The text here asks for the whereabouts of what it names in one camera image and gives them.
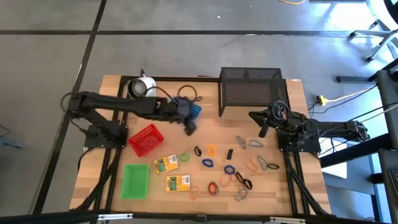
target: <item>concrete floor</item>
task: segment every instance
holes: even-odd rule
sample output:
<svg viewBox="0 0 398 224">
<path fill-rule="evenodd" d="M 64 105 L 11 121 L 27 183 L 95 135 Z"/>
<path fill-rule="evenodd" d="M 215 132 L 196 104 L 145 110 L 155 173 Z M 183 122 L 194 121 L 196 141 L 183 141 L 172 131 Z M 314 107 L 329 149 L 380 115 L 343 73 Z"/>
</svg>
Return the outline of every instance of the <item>concrete floor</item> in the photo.
<svg viewBox="0 0 398 224">
<path fill-rule="evenodd" d="M 91 29 L 99 4 L 99 0 L 3 0 L 0 29 Z M 373 19 L 364 2 L 305 1 L 291 6 L 276 0 L 113 0 L 107 3 L 100 29 L 355 30 L 367 29 Z M 87 36 L 0 36 L 0 124 L 12 131 L 9 137 L 25 143 L 23 149 L 0 149 L 0 216 L 29 211 L 62 117 L 59 100 L 72 89 L 87 40 Z M 392 61 L 386 49 L 375 61 L 364 62 L 379 42 L 360 37 L 347 41 L 341 37 L 98 36 L 81 90 L 98 91 L 103 75 L 137 75 L 140 68 L 153 76 L 216 77 L 220 67 L 276 67 L 284 78 L 303 80 L 310 105 L 315 95 L 334 98 L 369 87 L 337 84 L 334 77 L 369 76 Z M 364 105 L 364 100 L 372 103 Z M 378 105 L 377 91 L 372 91 L 360 101 L 314 118 L 343 121 Z M 366 124 L 376 127 L 372 136 L 386 132 L 385 126 L 378 125 L 383 118 L 378 119 Z M 83 141 L 82 133 L 71 126 L 44 212 L 68 209 Z"/>
</svg>

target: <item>red basket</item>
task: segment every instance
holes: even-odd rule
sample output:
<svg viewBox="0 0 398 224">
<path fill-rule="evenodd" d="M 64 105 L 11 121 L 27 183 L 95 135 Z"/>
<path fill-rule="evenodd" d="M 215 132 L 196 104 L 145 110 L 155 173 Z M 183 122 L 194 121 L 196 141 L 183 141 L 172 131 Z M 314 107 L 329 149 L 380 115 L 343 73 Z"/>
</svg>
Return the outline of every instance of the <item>red basket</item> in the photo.
<svg viewBox="0 0 398 224">
<path fill-rule="evenodd" d="M 162 144 L 163 136 L 155 125 L 151 124 L 129 139 L 131 147 L 138 157 L 145 156 L 158 145 Z"/>
</svg>

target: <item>wooden table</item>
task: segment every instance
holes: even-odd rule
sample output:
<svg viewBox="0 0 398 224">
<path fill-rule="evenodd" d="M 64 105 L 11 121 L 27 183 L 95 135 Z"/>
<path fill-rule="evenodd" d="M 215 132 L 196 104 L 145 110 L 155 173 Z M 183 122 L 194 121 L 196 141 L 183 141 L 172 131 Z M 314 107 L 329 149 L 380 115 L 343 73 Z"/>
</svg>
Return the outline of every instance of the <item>wooden table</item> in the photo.
<svg viewBox="0 0 398 224">
<path fill-rule="evenodd" d="M 105 75 L 99 93 L 116 96 L 119 87 L 119 75 Z M 293 111 L 307 114 L 303 86 L 300 80 L 286 80 L 290 105 Z M 285 173 L 283 155 L 279 151 L 277 136 L 274 129 L 270 128 L 266 138 L 259 138 L 258 125 L 246 119 L 228 120 L 218 116 L 218 85 L 209 82 L 157 82 L 172 96 L 177 94 L 177 89 L 182 85 L 194 86 L 203 100 L 198 102 L 202 107 L 201 114 L 196 120 L 198 129 L 192 136 L 186 136 L 181 124 L 168 122 L 149 121 L 141 119 L 134 114 L 127 117 L 129 138 L 140 130 L 153 123 L 164 136 L 164 142 L 148 155 L 138 158 L 129 144 L 122 150 L 119 169 L 112 201 L 112 211 L 154 212 L 154 213 L 207 213 L 225 215 L 284 215 L 292 214 L 289 191 Z M 193 96 L 192 90 L 186 88 L 182 95 Z M 100 113 L 111 119 L 113 112 L 99 110 Z M 248 147 L 241 149 L 236 136 L 243 137 L 246 142 L 255 139 L 263 143 L 264 147 Z M 218 155 L 210 157 L 207 153 L 208 146 L 212 144 L 217 148 Z M 197 157 L 193 148 L 202 149 L 202 156 Z M 230 161 L 225 160 L 228 149 L 234 149 Z M 156 174 L 154 160 L 170 154 L 190 153 L 188 163 L 179 162 L 179 168 L 163 174 Z M 278 170 L 262 171 L 262 175 L 250 175 L 252 172 L 246 167 L 247 159 L 251 158 L 259 166 L 257 156 L 261 155 L 267 162 L 280 165 Z M 100 176 L 103 162 L 104 149 L 94 149 L 82 160 L 80 171 L 76 180 L 70 208 L 79 206 L 85 197 L 93 190 Z M 320 163 L 314 155 L 300 153 L 305 184 L 314 198 L 323 209 L 330 212 L 328 196 L 321 172 Z M 201 164 L 201 160 L 212 158 L 215 162 L 213 168 Z M 122 200 L 121 186 L 123 181 L 124 166 L 126 164 L 149 164 L 147 197 L 144 200 Z M 221 187 L 220 178 L 224 173 L 224 166 L 231 164 L 246 178 L 253 182 L 253 189 L 248 197 L 240 202 L 234 199 L 238 189 L 234 184 Z M 189 192 L 166 192 L 166 176 L 187 175 L 191 176 L 191 184 L 200 188 L 199 197 L 191 201 Z M 208 184 L 216 182 L 220 187 L 217 196 L 208 193 Z M 108 187 L 105 186 L 100 208 L 104 202 Z M 296 188 L 296 197 L 299 211 L 302 212 L 300 191 Z"/>
</svg>

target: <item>green basket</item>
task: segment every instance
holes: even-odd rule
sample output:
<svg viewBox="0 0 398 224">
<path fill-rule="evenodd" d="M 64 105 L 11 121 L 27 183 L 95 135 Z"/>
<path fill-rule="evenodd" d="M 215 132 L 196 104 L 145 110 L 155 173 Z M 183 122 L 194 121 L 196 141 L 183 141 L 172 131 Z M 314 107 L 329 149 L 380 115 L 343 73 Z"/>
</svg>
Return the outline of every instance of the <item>green basket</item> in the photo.
<svg viewBox="0 0 398 224">
<path fill-rule="evenodd" d="M 124 167 L 122 199 L 144 199 L 147 196 L 148 164 Z"/>
</svg>

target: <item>yellow package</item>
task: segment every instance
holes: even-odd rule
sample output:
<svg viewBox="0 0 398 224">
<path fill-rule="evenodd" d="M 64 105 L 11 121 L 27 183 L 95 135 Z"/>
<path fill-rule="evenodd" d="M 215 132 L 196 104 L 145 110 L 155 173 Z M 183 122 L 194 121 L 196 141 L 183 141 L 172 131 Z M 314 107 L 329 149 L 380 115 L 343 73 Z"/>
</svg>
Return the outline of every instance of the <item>yellow package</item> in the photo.
<svg viewBox="0 0 398 224">
<path fill-rule="evenodd" d="M 189 191 L 190 182 L 191 180 L 189 175 L 166 177 L 166 191 L 167 192 Z"/>
<path fill-rule="evenodd" d="M 155 160 L 156 173 L 161 174 L 178 168 L 177 155 L 166 156 Z"/>
</svg>

